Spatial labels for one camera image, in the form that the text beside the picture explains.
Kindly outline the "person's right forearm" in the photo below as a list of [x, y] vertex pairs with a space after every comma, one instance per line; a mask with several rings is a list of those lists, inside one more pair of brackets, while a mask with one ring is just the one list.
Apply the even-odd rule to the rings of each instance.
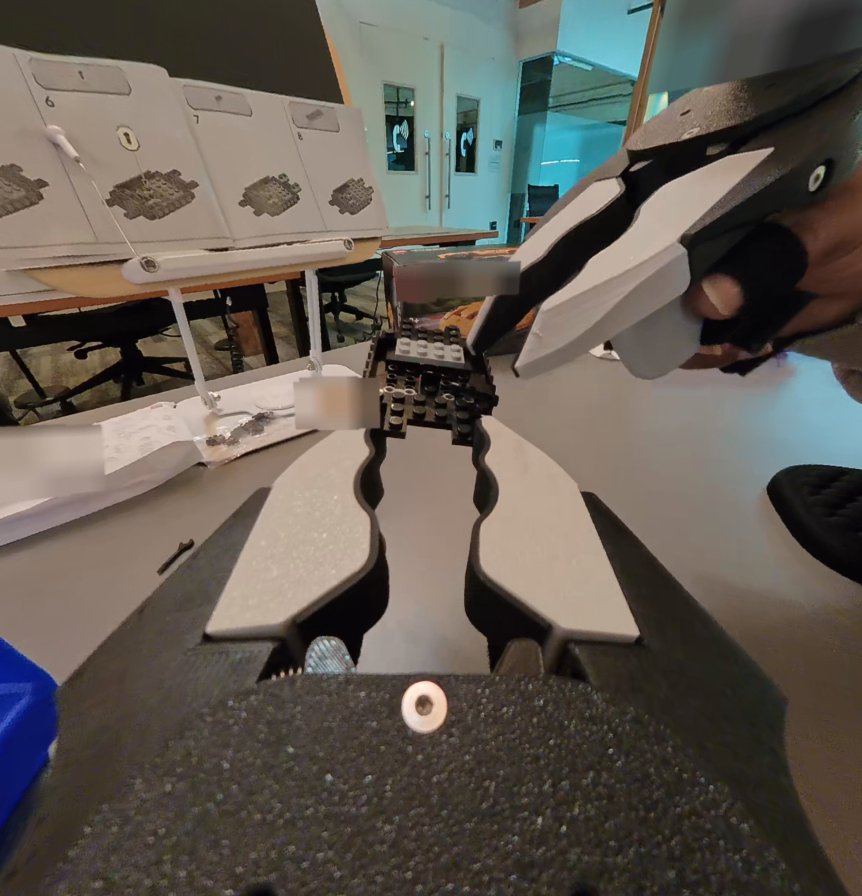
[[862, 311], [836, 336], [839, 345], [833, 372], [848, 396], [862, 405]]

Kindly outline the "grey desk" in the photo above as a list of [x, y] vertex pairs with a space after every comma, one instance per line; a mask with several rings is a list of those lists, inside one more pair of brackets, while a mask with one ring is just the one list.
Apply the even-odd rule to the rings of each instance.
[[[788, 699], [787, 754], [811, 823], [862, 894], [862, 587], [789, 536], [764, 488], [780, 469], [862, 469], [862, 406], [806, 357], [748, 377], [652, 382], [582, 356], [515, 378], [492, 361], [505, 426], [599, 496]], [[0, 636], [62, 682], [201, 543], [323, 434], [161, 487], [0, 549]]]

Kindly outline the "black toy brick car chassis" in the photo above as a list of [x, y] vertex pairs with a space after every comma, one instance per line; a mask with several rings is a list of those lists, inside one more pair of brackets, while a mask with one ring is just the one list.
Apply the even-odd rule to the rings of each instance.
[[487, 359], [470, 352], [454, 325], [432, 329], [408, 319], [398, 330], [375, 334], [364, 378], [378, 387], [377, 430], [391, 438], [423, 427], [470, 445], [477, 420], [491, 415], [499, 400]]

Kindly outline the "black office chair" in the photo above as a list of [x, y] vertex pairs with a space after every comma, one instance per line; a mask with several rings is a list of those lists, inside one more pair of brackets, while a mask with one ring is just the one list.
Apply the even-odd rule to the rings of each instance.
[[142, 352], [140, 343], [158, 335], [165, 335], [171, 328], [169, 322], [112, 323], [94, 322], [84, 330], [86, 338], [79, 339], [70, 347], [78, 360], [99, 350], [117, 350], [119, 358], [102, 371], [90, 376], [73, 387], [43, 386], [40, 384], [17, 350], [11, 350], [11, 358], [17, 363], [22, 374], [32, 385], [32, 389], [11, 399], [13, 407], [22, 416], [32, 413], [42, 416], [42, 409], [56, 406], [62, 416], [78, 412], [74, 400], [97, 387], [113, 383], [120, 387], [120, 400], [127, 400], [136, 387], [145, 386], [146, 375], [191, 382], [190, 361], [187, 356], [148, 356]]
[[[368, 268], [335, 268], [319, 271], [317, 283], [322, 298], [323, 334], [328, 335], [328, 322], [333, 327], [333, 348], [347, 341], [365, 342], [379, 330], [380, 270]], [[353, 305], [348, 294], [367, 287], [373, 293], [363, 303]]]
[[526, 239], [541, 218], [560, 198], [559, 185], [534, 185], [526, 186], [525, 209], [519, 218], [519, 234], [521, 240]]

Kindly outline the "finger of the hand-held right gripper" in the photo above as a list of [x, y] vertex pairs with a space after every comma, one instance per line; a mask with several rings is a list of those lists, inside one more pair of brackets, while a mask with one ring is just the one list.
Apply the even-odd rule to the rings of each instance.
[[485, 298], [470, 330], [470, 350], [489, 350], [612, 244], [630, 221], [621, 178], [598, 180], [560, 200], [512, 255], [517, 277]]
[[626, 232], [541, 305], [516, 375], [542, 375], [600, 342], [612, 342], [641, 379], [664, 376], [693, 357], [701, 319], [683, 308], [692, 275], [680, 239], [771, 152], [730, 155], [649, 196]]

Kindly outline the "wooden office table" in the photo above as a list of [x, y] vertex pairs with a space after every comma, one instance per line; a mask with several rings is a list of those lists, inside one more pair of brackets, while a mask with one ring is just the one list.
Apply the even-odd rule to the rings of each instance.
[[[225, 354], [215, 352], [215, 340], [227, 336], [223, 332], [225, 323], [240, 343], [242, 359], [250, 358], [253, 367], [279, 364], [308, 351], [299, 276], [289, 275], [272, 286], [278, 289], [268, 291], [267, 284], [252, 284], [185, 294], [186, 313], [206, 378], [250, 371], [244, 362], [235, 367]], [[83, 360], [73, 355], [70, 347], [86, 338], [84, 330], [94, 322], [169, 322], [171, 328], [165, 335], [142, 341], [140, 348], [148, 356], [184, 355], [175, 317], [165, 297], [101, 302], [89, 297], [53, 297], [21, 304], [0, 301], [0, 426], [61, 416], [56, 406], [42, 409], [40, 418], [32, 413], [22, 416], [13, 407], [10, 400], [31, 390], [32, 385], [10, 351], [19, 352], [43, 386], [76, 386], [119, 358], [117, 350], [95, 351]], [[145, 386], [136, 387], [130, 399], [190, 385], [178, 379], [146, 375]], [[80, 411], [119, 401], [119, 385], [108, 383], [80, 395], [74, 403]]]
[[389, 230], [380, 241], [380, 251], [415, 248], [474, 246], [479, 242], [497, 241], [496, 229], [459, 229], [432, 226], [398, 227]]

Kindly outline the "dark panel with wooden edge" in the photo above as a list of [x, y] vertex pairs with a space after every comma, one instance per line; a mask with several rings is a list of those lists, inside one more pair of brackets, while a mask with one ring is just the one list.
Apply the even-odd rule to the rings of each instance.
[[0, 1], [0, 44], [344, 101], [314, 1]]

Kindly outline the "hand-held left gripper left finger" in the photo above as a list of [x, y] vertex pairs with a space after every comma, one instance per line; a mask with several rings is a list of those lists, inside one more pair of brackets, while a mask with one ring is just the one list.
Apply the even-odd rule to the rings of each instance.
[[380, 555], [380, 460], [369, 430], [341, 430], [280, 474], [206, 623], [208, 638], [289, 639], [367, 577]]

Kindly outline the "white book stand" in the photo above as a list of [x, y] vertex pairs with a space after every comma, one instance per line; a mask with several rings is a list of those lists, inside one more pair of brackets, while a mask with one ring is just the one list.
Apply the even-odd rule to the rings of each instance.
[[234, 245], [142, 254], [124, 263], [26, 268], [45, 286], [110, 298], [164, 289], [173, 303], [201, 400], [218, 396], [202, 375], [182, 322], [182, 288], [305, 272], [313, 374], [322, 372], [316, 271], [367, 258], [388, 229], [361, 114], [352, 106], [282, 104], [265, 117], [201, 112], [194, 125]]

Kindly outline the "black mesh chair cushion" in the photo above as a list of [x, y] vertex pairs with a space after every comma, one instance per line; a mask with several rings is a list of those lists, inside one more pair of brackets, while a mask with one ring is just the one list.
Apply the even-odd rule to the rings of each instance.
[[766, 493], [809, 555], [862, 585], [862, 469], [795, 465], [776, 473]]

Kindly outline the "white paper bag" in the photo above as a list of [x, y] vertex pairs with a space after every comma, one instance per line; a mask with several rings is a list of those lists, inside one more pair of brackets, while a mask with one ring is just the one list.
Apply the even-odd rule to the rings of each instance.
[[0, 547], [47, 532], [150, 491], [204, 463], [176, 406], [159, 402], [97, 424], [105, 485], [25, 501], [0, 501]]

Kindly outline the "phone booth door sign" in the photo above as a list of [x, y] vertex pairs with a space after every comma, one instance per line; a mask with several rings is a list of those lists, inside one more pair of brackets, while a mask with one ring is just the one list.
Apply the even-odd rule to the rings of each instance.
[[385, 160], [389, 172], [415, 173], [415, 94], [400, 84], [384, 83]]
[[479, 138], [480, 100], [458, 95], [456, 97], [456, 151], [454, 173], [476, 174]]

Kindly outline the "small blue plastic bin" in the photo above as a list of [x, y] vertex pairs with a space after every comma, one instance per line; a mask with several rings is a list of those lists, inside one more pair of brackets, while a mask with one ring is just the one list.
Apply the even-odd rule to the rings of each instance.
[[0, 868], [57, 734], [56, 681], [0, 637]]

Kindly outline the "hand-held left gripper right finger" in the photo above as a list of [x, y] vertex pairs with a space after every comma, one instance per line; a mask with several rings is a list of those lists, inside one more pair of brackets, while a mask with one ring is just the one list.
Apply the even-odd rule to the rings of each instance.
[[502, 422], [481, 419], [473, 454], [470, 621], [490, 643], [632, 644], [639, 628], [581, 488]]

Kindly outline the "toy set box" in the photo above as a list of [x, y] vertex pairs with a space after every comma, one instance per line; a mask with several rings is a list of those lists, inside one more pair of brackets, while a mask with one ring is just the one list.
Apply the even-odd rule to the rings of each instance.
[[420, 344], [419, 354], [430, 357], [442, 355], [436, 343], [466, 340], [486, 296], [516, 285], [515, 252], [508, 245], [385, 251], [381, 261], [392, 331]]

